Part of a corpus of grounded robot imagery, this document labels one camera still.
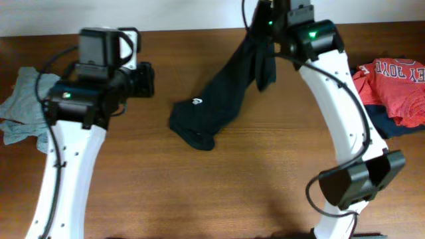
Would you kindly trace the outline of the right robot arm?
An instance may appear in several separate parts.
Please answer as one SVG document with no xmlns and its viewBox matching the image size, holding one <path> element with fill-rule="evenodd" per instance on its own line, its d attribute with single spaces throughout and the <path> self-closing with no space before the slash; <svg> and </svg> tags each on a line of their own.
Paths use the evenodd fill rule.
<svg viewBox="0 0 425 239">
<path fill-rule="evenodd" d="M 333 140 L 337 165 L 311 180 L 325 206 L 306 238 L 355 238 L 359 215 L 405 166 L 374 127 L 354 85 L 345 45 L 336 25 L 316 21 L 310 1 L 259 1 L 249 33 L 280 46 L 276 58 L 290 61 L 307 84 Z"/>
</svg>

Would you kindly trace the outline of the black t-shirt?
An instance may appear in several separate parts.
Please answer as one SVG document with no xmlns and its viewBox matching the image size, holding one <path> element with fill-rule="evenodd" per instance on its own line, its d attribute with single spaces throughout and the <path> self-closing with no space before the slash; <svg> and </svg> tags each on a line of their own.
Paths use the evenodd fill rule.
<svg viewBox="0 0 425 239">
<path fill-rule="evenodd" d="M 215 135 L 237 118 L 249 85 L 262 92 L 276 81 L 274 52 L 267 40 L 245 36 L 199 95 L 174 104 L 170 129 L 195 149 L 214 149 Z"/>
</svg>

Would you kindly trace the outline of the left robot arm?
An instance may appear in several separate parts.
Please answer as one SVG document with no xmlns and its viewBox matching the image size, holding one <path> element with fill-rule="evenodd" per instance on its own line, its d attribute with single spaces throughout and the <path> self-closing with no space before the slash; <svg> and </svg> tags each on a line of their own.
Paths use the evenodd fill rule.
<svg viewBox="0 0 425 239">
<path fill-rule="evenodd" d="M 81 29 L 78 59 L 39 98 L 48 150 L 28 238 L 83 238 L 94 165 L 112 118 L 130 98 L 154 95 L 155 72 L 137 59 L 141 33 L 133 27 Z"/>
</svg>

